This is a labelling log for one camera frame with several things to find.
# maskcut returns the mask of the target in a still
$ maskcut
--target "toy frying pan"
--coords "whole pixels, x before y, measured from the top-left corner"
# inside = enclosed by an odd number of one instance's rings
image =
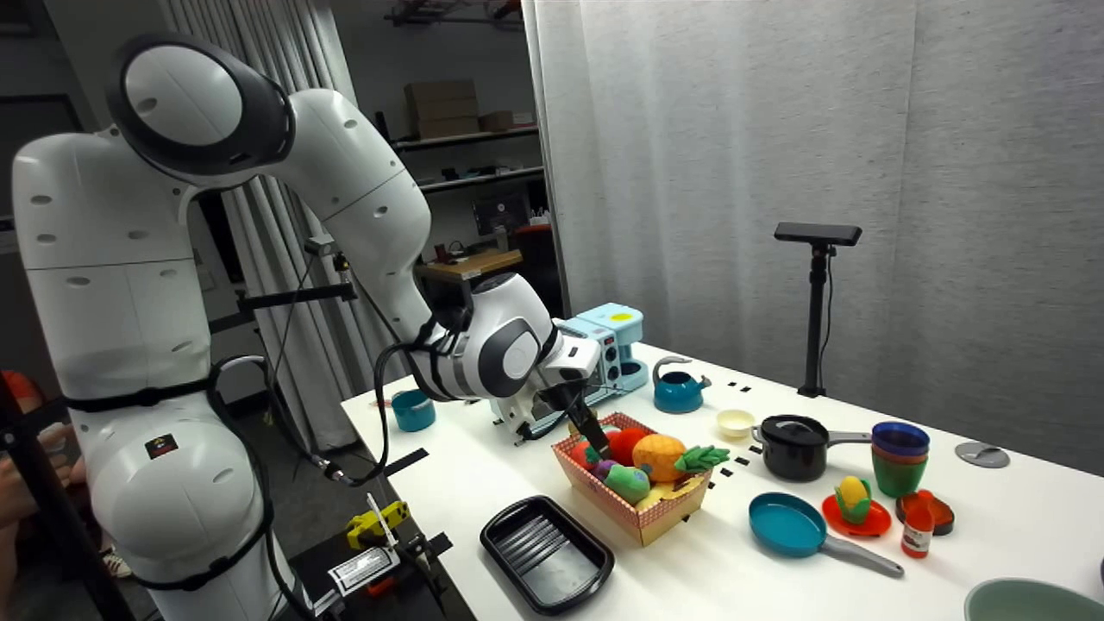
[[[826,530],[826,517],[803,503],[802,496],[789,495],[758,495],[750,503],[751,517],[751,534],[776,556],[803,559],[815,554],[828,554],[835,559],[888,573],[888,576],[904,576],[904,567],[866,554],[854,543],[833,540]]]

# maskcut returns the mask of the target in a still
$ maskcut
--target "small cup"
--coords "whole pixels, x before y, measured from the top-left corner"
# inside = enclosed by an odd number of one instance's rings
[[[391,401],[401,433],[422,433],[437,421],[435,401],[424,390],[405,390]]]
[[[918,425],[872,425],[872,480],[888,496],[907,496],[920,487],[931,438]]]

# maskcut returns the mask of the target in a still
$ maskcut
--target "black tray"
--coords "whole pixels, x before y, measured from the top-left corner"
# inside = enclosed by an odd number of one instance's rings
[[[547,615],[590,601],[616,569],[616,554],[551,496],[505,509],[482,524],[479,543],[527,603]]]

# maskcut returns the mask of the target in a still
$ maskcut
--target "yellow toy food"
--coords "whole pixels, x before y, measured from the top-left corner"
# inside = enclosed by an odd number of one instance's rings
[[[688,446],[673,436],[647,436],[633,448],[633,463],[649,471],[652,485],[681,485],[684,471],[675,467]]]

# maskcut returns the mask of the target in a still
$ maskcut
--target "white table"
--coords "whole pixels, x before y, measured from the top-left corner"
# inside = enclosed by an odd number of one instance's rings
[[[634,357],[652,362],[670,351],[634,346]],[[643,387],[597,411],[624,411],[657,433],[684,438],[688,446],[728,446],[716,436],[716,415],[732,408],[750,411],[758,421],[769,415],[811,415],[833,433],[866,433],[871,425],[888,421],[888,415],[828,398],[809,401],[794,387],[710,362],[689,362],[689,369],[710,375],[703,395],[708,408],[698,415],[658,415],[652,408],[652,387]],[[409,387],[414,387],[414,379],[391,385],[386,398]],[[716,490],[689,520],[675,524],[652,546],[638,546],[570,490],[570,480],[551,457],[551,443],[559,443],[567,433],[513,446],[505,429],[489,425],[489,405],[435,408],[437,421],[418,436],[398,433],[391,419],[393,459],[409,457],[410,448],[428,448],[428,459],[401,471],[391,485],[410,503],[422,531],[445,531],[454,540],[456,550],[443,556],[443,567],[475,617],[488,621],[537,617],[479,546],[479,530],[496,511],[535,495],[562,503],[601,543],[606,543],[618,559],[606,587],[573,617],[643,621],[681,615],[688,621],[941,621],[964,617],[965,595],[996,576],[1033,576],[1096,601],[1104,596],[1104,480],[1022,454],[1012,454],[1009,471],[978,471],[955,459],[955,446],[964,438],[950,433],[928,429],[931,457],[920,487],[953,503],[958,517],[955,531],[950,540],[934,540],[931,556],[920,564],[901,554],[899,520],[885,540],[858,543],[907,569],[904,579],[888,579],[833,556],[767,556],[750,531],[750,501],[755,495],[782,490],[822,509],[846,472],[872,480],[871,446],[828,448],[828,472],[815,485],[782,485],[767,472],[763,459],[750,454],[750,443],[728,446],[736,457],[750,457],[751,467],[728,463],[732,477],[716,472]],[[344,401],[344,411],[357,433],[376,454],[380,419],[372,395]]]

